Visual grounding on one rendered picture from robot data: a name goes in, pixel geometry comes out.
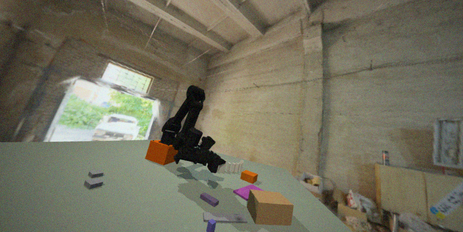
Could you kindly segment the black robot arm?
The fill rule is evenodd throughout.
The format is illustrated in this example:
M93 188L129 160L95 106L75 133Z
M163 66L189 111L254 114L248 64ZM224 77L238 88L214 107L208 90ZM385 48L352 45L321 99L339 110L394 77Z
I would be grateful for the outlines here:
M205 92L203 89L194 85L189 86L187 89L187 98L177 111L177 114L169 118L162 127L163 135L159 142L165 145L173 145L174 150L178 150L178 153L174 155L176 164L178 164L180 159L191 162L195 155L195 147L198 146L200 150L209 153L209 149L215 144L212 137L202 137L203 132L195 128L198 115L203 108L204 100ZM182 131L180 131L181 121L186 115ZM198 145L201 137L202 144Z

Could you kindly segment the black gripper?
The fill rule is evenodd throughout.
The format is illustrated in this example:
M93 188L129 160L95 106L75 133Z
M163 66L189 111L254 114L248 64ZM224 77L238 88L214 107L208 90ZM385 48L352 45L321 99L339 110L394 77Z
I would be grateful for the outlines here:
M213 151L206 153L199 148L195 148L195 155L192 160L194 164L200 163L203 166L207 165L207 168L210 172L216 173L218 170L218 166L225 164L225 160L222 159L219 155L213 153Z

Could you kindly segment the blue rectangular block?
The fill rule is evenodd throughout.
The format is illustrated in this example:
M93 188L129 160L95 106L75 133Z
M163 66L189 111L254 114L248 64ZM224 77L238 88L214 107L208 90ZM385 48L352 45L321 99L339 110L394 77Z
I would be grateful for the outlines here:
M207 223L206 231L207 232L215 232L215 225L216 225L216 221L214 221L213 219L209 220L208 223Z

